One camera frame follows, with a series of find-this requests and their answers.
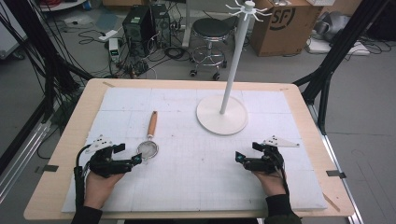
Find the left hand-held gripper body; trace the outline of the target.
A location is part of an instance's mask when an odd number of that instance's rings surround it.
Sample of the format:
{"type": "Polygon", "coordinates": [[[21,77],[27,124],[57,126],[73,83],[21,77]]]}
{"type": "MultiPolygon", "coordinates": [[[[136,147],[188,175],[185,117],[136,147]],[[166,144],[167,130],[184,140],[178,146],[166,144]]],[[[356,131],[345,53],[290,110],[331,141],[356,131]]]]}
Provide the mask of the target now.
{"type": "Polygon", "coordinates": [[[92,153],[89,160],[89,167],[92,172],[102,177],[108,178],[111,175],[125,174],[132,170],[126,164],[127,160],[115,161],[112,159],[113,142],[102,135],[99,135],[86,149],[86,153],[92,153]]]}

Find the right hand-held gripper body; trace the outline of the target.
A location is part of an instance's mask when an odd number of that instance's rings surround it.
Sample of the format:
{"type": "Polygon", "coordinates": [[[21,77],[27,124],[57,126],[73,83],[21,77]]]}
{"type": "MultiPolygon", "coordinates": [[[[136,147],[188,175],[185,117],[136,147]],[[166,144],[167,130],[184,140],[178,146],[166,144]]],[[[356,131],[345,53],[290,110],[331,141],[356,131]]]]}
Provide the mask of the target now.
{"type": "Polygon", "coordinates": [[[273,135],[261,143],[264,145],[264,152],[260,158],[247,158],[247,170],[253,172],[264,172],[271,174],[278,169],[282,169],[284,159],[279,151],[279,147],[299,147],[298,143],[293,143],[289,140],[273,135]]]}

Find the wooden-handled mesh strainer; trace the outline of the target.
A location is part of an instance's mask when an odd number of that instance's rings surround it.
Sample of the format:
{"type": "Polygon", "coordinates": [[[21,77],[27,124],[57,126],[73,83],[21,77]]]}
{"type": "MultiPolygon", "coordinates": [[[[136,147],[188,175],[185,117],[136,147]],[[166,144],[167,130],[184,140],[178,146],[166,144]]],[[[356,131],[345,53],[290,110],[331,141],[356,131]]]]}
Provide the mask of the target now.
{"type": "Polygon", "coordinates": [[[158,145],[152,141],[157,125],[158,112],[153,111],[150,117],[147,133],[147,141],[142,142],[138,148],[137,153],[142,155],[143,160],[148,160],[156,156],[159,151],[158,145]]]}

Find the white hook rack stand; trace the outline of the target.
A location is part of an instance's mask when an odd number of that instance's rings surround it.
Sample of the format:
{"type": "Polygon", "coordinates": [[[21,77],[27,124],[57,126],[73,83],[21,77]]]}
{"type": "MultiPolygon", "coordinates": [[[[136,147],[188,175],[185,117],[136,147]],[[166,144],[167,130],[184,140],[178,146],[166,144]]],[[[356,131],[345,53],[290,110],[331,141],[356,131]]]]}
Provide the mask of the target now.
{"type": "Polygon", "coordinates": [[[248,112],[244,104],[231,96],[233,81],[240,61],[250,19],[254,18],[256,21],[260,21],[257,17],[258,14],[270,16],[270,13],[267,13],[267,8],[255,8],[255,3],[252,0],[247,0],[243,5],[240,5],[237,0],[234,1],[236,7],[227,6],[227,8],[234,10],[233,16],[238,16],[238,24],[233,60],[224,94],[222,96],[207,96],[196,107],[196,117],[201,126],[207,131],[218,135],[239,133],[248,124],[248,112]]]}

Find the person's right hand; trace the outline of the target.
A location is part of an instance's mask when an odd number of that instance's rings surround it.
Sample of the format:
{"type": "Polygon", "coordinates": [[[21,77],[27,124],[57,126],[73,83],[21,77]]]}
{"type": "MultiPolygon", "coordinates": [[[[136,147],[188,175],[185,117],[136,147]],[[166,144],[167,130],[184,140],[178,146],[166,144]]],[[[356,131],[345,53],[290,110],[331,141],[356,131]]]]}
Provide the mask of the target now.
{"type": "Polygon", "coordinates": [[[271,197],[275,195],[282,195],[286,193],[283,185],[283,179],[279,174],[266,174],[263,172],[253,172],[253,174],[259,179],[262,185],[262,189],[266,196],[271,197]]]}

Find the person's left hand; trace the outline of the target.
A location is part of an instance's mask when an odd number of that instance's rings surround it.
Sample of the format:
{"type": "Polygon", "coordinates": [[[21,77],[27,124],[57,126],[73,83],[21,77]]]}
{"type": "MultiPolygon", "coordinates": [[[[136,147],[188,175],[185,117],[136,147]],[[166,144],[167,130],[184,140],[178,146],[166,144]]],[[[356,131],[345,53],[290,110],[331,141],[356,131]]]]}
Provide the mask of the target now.
{"type": "Polygon", "coordinates": [[[123,178],[123,174],[105,178],[94,172],[89,172],[86,179],[86,193],[84,205],[94,209],[101,209],[111,195],[115,185],[123,178]]]}

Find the white gridded mat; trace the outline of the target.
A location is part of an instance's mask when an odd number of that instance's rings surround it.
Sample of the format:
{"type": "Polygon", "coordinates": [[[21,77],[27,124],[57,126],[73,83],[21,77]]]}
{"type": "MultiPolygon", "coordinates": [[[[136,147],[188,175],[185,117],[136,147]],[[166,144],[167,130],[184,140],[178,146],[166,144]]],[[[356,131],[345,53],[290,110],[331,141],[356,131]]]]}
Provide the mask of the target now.
{"type": "Polygon", "coordinates": [[[216,90],[110,88],[87,140],[103,135],[126,148],[115,159],[129,159],[145,141],[149,119],[158,114],[154,140],[158,154],[143,161],[116,185],[107,212],[253,211],[266,207],[257,177],[236,162],[240,152],[261,153],[252,143],[272,136],[291,141],[281,146],[290,203],[294,210],[323,209],[326,202],[302,137],[281,91],[233,91],[247,108],[245,129],[231,136],[205,130],[196,118],[198,102],[216,90]]]}

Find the black tape strip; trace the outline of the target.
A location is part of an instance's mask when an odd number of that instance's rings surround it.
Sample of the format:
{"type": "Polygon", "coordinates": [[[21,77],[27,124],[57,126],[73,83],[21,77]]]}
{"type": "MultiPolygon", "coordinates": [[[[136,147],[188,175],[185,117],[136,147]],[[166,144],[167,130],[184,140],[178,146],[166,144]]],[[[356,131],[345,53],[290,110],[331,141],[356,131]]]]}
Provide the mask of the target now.
{"type": "Polygon", "coordinates": [[[35,172],[37,174],[43,174],[44,172],[57,172],[59,166],[57,165],[44,165],[43,167],[37,166],[35,172]]]}
{"type": "Polygon", "coordinates": [[[338,170],[328,170],[326,171],[327,176],[337,176],[340,179],[347,178],[344,172],[339,172],[338,170]]]}

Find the large black computer tower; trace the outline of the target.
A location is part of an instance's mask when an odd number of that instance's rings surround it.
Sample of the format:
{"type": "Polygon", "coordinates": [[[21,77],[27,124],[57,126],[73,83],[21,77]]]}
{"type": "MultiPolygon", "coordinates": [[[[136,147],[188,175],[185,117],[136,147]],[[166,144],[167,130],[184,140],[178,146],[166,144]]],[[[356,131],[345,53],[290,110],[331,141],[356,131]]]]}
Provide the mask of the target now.
{"type": "Polygon", "coordinates": [[[134,5],[122,22],[131,55],[149,55],[149,41],[155,35],[149,6],[134,5]]]}

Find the brown cardboard box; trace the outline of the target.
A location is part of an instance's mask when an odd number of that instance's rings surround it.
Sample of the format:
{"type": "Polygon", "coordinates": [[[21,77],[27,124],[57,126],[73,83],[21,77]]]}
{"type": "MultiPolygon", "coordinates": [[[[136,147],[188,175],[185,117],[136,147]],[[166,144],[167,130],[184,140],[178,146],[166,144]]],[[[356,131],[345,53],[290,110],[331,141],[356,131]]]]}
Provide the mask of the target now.
{"type": "Polygon", "coordinates": [[[300,53],[322,11],[306,0],[279,0],[278,5],[274,0],[253,2],[270,13],[254,21],[249,43],[259,57],[300,53]]]}

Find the black round stool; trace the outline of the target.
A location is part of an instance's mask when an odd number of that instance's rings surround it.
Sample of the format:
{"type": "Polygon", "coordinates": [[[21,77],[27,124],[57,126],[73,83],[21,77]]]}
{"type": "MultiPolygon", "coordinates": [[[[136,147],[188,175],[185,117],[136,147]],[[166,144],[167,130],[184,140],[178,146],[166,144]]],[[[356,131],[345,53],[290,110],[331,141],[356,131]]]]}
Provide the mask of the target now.
{"type": "Polygon", "coordinates": [[[213,75],[214,80],[220,77],[219,69],[227,67],[225,53],[220,48],[215,48],[215,42],[224,42],[230,35],[231,28],[225,21],[213,18],[203,18],[195,21],[192,25],[192,32],[195,36],[205,41],[205,44],[196,47],[190,56],[190,61],[195,67],[190,71],[190,75],[195,77],[198,74],[199,66],[213,66],[216,73],[213,75]]]}

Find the slim black computer tower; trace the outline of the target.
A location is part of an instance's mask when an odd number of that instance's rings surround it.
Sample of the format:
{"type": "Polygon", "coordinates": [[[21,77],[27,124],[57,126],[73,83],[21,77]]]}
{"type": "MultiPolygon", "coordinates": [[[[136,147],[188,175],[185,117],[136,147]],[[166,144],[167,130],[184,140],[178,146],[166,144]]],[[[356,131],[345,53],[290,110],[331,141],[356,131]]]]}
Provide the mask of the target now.
{"type": "Polygon", "coordinates": [[[165,4],[153,4],[151,6],[151,13],[157,34],[157,46],[161,49],[167,48],[171,45],[168,9],[165,4]]]}

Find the grey bag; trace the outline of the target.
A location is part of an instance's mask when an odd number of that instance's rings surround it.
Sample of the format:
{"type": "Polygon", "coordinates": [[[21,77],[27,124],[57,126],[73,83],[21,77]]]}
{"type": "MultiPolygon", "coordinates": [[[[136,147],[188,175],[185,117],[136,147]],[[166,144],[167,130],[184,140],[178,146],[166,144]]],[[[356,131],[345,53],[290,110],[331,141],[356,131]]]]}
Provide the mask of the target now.
{"type": "Polygon", "coordinates": [[[317,20],[314,30],[325,40],[331,41],[339,31],[343,30],[350,18],[339,11],[324,12],[317,20]]]}

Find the aluminium rail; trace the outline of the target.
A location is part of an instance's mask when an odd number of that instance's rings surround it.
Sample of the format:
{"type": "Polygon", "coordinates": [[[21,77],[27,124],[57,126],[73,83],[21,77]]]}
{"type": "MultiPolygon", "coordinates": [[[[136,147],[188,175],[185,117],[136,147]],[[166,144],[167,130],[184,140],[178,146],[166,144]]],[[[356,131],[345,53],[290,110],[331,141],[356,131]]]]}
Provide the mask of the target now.
{"type": "Polygon", "coordinates": [[[18,147],[16,156],[0,175],[0,204],[10,193],[12,187],[33,158],[35,152],[50,131],[51,122],[39,122],[18,147]]]}
{"type": "MultiPolygon", "coordinates": [[[[322,139],[322,142],[323,142],[324,146],[326,147],[326,150],[327,150],[327,152],[329,154],[329,157],[332,160],[332,163],[335,165],[335,170],[338,170],[339,172],[344,172],[344,170],[341,168],[340,163],[339,163],[339,161],[338,161],[338,159],[337,159],[337,157],[336,157],[336,155],[334,153],[334,150],[332,148],[332,144],[330,142],[330,139],[329,139],[328,135],[326,133],[322,133],[320,129],[318,129],[318,132],[320,134],[320,137],[322,139]]],[[[344,188],[346,190],[346,194],[348,196],[348,199],[350,200],[350,202],[351,202],[351,204],[353,206],[353,209],[354,209],[354,213],[351,216],[346,218],[348,223],[349,224],[364,224],[364,221],[363,221],[363,219],[361,217],[360,210],[359,210],[359,208],[358,208],[358,206],[357,206],[357,204],[356,204],[356,202],[354,200],[352,192],[351,192],[351,190],[349,188],[349,185],[347,183],[347,179],[344,178],[344,179],[341,179],[341,181],[342,181],[342,183],[344,185],[344,188]]]]}

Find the black metal frame stand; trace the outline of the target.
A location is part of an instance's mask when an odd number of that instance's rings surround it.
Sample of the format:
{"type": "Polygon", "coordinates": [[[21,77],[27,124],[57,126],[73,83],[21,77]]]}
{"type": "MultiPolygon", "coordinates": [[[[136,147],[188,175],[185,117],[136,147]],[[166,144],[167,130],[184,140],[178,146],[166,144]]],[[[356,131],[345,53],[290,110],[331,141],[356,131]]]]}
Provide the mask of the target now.
{"type": "Polygon", "coordinates": [[[390,1],[396,0],[361,0],[360,5],[320,66],[311,74],[293,82],[297,87],[306,84],[302,96],[307,105],[313,105],[320,94],[317,125],[322,134],[326,134],[326,113],[332,75],[369,23],[381,13],[390,1]]]}
{"type": "Polygon", "coordinates": [[[11,23],[5,18],[0,16],[0,22],[22,46],[37,73],[45,78],[45,88],[44,99],[0,157],[0,175],[7,169],[38,120],[41,117],[44,117],[44,120],[50,118],[53,112],[55,91],[69,94],[78,89],[78,84],[72,78],[72,73],[86,80],[93,79],[93,76],[88,72],[71,64],[60,55],[29,0],[3,1],[27,35],[30,44],[21,39],[11,23]]]}

